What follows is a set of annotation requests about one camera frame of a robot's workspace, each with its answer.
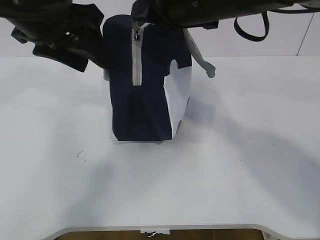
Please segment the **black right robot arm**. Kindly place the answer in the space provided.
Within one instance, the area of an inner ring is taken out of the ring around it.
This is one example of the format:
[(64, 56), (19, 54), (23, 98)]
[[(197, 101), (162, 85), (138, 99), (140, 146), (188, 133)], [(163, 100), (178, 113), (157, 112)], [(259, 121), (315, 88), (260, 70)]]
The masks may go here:
[(320, 6), (318, 0), (136, 0), (131, 17), (137, 22), (187, 29), (294, 4), (311, 8)]

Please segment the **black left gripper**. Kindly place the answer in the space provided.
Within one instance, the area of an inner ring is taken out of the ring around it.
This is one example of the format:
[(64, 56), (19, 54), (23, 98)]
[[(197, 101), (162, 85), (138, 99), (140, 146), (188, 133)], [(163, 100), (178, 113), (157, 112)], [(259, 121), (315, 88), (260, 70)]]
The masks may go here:
[[(11, 36), (14, 39), (21, 44), (36, 44), (32, 51), (34, 56), (59, 62), (82, 73), (88, 60), (105, 70), (112, 66), (110, 51), (100, 30), (104, 14), (94, 3), (2, 0), (0, 16), (13, 24)], [(67, 45), (70, 52), (60, 48), (63, 45)]]

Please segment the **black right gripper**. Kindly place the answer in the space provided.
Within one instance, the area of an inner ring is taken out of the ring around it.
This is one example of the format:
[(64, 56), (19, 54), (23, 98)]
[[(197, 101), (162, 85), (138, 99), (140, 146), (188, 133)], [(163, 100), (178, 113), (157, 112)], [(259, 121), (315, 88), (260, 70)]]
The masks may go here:
[(136, 0), (131, 17), (171, 29), (218, 28), (219, 21), (240, 13), (236, 0)]

